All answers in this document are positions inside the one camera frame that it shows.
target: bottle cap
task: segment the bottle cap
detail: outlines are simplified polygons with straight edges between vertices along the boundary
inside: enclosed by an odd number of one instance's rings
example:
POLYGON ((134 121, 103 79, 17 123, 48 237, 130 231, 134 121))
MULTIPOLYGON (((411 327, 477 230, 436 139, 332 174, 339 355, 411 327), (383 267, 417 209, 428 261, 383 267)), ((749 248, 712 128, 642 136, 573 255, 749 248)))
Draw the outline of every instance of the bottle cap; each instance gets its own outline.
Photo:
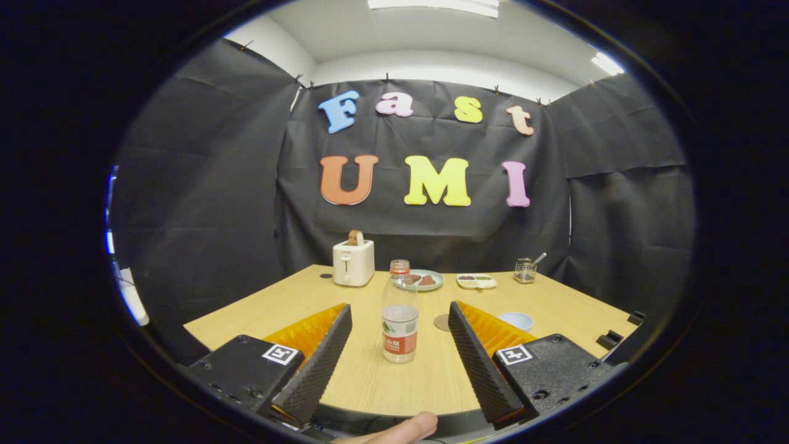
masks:
POLYGON ((389 274, 398 276, 411 273, 411 264, 405 259, 396 259, 389 263, 389 274))

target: hand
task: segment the hand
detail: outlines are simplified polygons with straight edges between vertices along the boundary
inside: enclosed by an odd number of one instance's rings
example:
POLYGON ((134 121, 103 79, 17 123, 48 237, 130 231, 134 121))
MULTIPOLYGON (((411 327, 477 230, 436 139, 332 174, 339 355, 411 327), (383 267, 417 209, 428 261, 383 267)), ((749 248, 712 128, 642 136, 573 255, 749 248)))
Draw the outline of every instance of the hand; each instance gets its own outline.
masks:
POLYGON ((430 412, 421 412, 410 420, 385 431, 332 441, 334 444, 414 444, 436 432, 439 418, 430 412))

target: toaster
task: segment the toaster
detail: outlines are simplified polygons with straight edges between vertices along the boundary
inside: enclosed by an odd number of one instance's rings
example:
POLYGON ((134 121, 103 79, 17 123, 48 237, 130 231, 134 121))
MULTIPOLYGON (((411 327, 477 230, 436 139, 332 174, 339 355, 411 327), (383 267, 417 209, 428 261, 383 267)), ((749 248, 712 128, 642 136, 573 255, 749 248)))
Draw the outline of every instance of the toaster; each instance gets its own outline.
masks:
POLYGON ((349 240, 332 248, 335 265, 335 284, 361 287, 370 281, 376 271, 375 251, 372 240, 365 240, 361 231, 352 231, 349 240))

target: table surface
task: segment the table surface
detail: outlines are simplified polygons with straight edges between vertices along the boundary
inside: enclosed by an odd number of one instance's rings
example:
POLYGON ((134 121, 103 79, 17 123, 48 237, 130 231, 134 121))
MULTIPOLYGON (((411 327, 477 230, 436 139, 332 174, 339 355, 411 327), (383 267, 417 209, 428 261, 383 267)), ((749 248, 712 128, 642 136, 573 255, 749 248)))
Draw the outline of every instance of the table surface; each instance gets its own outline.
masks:
POLYGON ((423 410, 446 415, 480 407, 451 334, 433 325, 454 300, 495 316, 510 311, 528 314, 535 337, 561 333, 596 357, 607 352, 595 342, 601 334, 612 329, 628 337, 636 329, 627 321, 628 313, 540 274, 532 284, 519 284, 512 272, 489 273, 496 288, 469 290, 458 286, 456 274, 444 273, 441 287, 418 295, 416 357, 396 364, 382 354, 381 299, 389 273, 376 272, 364 287, 356 288, 320 277, 332 272, 332 267, 311 265, 185 328, 215 350, 239 334, 263 338, 310 314, 349 303, 353 330, 320 402, 393 416, 423 410))

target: plate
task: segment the plate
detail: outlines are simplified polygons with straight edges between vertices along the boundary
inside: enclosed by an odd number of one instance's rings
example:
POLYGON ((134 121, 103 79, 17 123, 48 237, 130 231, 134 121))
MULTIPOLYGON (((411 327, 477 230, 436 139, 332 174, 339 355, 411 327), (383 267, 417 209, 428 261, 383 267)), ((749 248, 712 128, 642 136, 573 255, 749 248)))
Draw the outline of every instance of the plate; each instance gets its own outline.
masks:
POLYGON ((493 276, 484 273, 460 273, 455 277, 455 280, 461 287, 469 289, 479 288, 485 290, 496 286, 493 276))
POLYGON ((417 289, 418 292, 429 292, 430 290, 435 290, 436 288, 440 287, 443 284, 443 276, 440 273, 436 273, 435 271, 430 271, 427 269, 413 269, 411 270, 411 274, 417 274, 424 279, 425 276, 430 276, 436 282, 435 284, 431 285, 419 285, 421 279, 417 281, 417 284, 414 285, 414 288, 417 289))

